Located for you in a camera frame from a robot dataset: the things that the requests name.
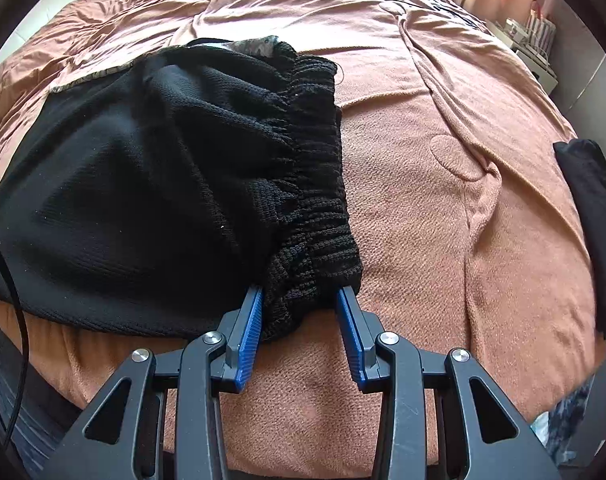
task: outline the black cloth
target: black cloth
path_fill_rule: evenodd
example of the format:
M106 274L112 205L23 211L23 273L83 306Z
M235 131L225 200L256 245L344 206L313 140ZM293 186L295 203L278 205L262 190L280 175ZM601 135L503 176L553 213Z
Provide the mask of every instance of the black cloth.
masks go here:
M554 153L570 187L592 261L596 329L606 338L606 160L593 140L555 142Z
M272 57L190 45L51 93L0 182L24 309L192 338L256 283L270 339L358 290L335 73L286 43Z

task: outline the pink blanket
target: pink blanket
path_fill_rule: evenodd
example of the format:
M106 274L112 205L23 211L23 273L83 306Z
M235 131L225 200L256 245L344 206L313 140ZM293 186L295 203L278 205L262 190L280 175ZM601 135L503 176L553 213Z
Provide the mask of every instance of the pink blanket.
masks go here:
M552 152L574 132L498 40L435 10L437 0L402 1L74 2L0 66L0 179L50 86L196 37L276 34L326 56L343 72L336 102L361 306L420 348L471 349L533 418L605 354L581 225ZM133 349L182 345L28 322L32 364L79 406ZM3 303L0 326L19 341ZM246 393L223 397L229 465L367 476L379 404L351 383L334 314L312 314L259 349Z

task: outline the white wall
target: white wall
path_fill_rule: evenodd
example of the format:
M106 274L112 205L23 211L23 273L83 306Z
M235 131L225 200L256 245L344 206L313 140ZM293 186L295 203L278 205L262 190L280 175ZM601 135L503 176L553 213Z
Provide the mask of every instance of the white wall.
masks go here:
M563 0L554 0L547 10L557 25L550 64L558 86L551 98L576 134L596 140L606 158L605 53Z

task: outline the blue gripper pad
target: blue gripper pad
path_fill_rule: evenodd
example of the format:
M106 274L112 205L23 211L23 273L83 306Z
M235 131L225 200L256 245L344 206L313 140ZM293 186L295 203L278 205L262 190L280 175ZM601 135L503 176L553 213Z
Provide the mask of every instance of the blue gripper pad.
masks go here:
M343 289L339 290L336 298L336 316L339 320L343 346L347 355L347 364L350 367L350 375L360 390L365 386L365 359L363 345L356 330L349 300Z
M247 317L247 324L241 337L241 342L238 348L238 368L234 378L237 390L243 390L247 381L252 375L252 367L254 366L254 358L256 350L259 346L261 337L261 320L263 310L263 290L258 289L254 296L254 301Z

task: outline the metal screw head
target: metal screw head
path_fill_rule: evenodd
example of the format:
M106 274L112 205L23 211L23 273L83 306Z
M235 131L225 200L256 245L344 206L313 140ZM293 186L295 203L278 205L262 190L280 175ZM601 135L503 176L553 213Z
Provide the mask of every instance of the metal screw head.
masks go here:
M379 334L379 339L386 345L395 345L398 343L398 335L394 332L383 332Z
M203 334L203 342L207 345L215 345L221 341L222 338L223 334L221 332L217 332L216 330Z
M132 352L132 361L142 363L149 358L149 350L147 348L139 348Z
M467 350L462 348L455 348L452 350L452 359L458 361L459 363L464 363L470 358L470 354Z

